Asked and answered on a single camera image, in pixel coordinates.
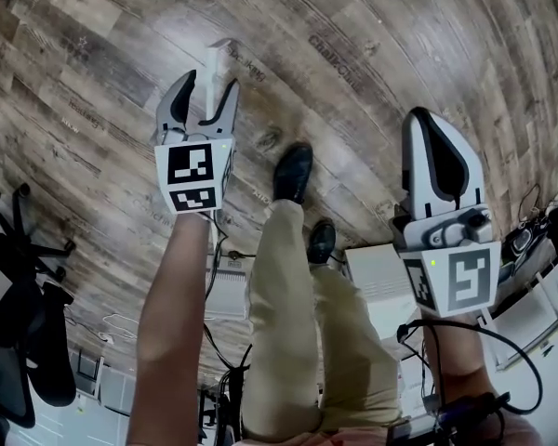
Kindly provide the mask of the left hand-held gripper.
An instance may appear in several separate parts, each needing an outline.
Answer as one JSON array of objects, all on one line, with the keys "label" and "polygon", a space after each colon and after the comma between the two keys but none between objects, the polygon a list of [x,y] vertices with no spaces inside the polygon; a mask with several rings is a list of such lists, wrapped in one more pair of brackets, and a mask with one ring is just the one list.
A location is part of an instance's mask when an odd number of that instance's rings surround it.
[{"label": "left hand-held gripper", "polygon": [[[196,74],[196,70],[186,72],[163,95],[156,109],[159,131],[185,129]],[[154,148],[159,188],[172,214],[222,207],[233,170],[232,134],[239,93],[240,85],[232,79],[213,117],[198,123],[201,134],[174,134]]]}]

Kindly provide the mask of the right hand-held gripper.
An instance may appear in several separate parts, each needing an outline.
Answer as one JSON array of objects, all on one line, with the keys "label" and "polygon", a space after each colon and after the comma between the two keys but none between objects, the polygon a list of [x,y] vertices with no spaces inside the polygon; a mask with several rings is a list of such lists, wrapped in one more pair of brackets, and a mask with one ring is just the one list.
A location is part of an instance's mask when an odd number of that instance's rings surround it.
[{"label": "right hand-held gripper", "polygon": [[448,318],[492,306],[501,242],[483,203],[477,153],[452,124],[422,107],[405,117],[402,147],[410,215],[390,226],[418,307]]}]

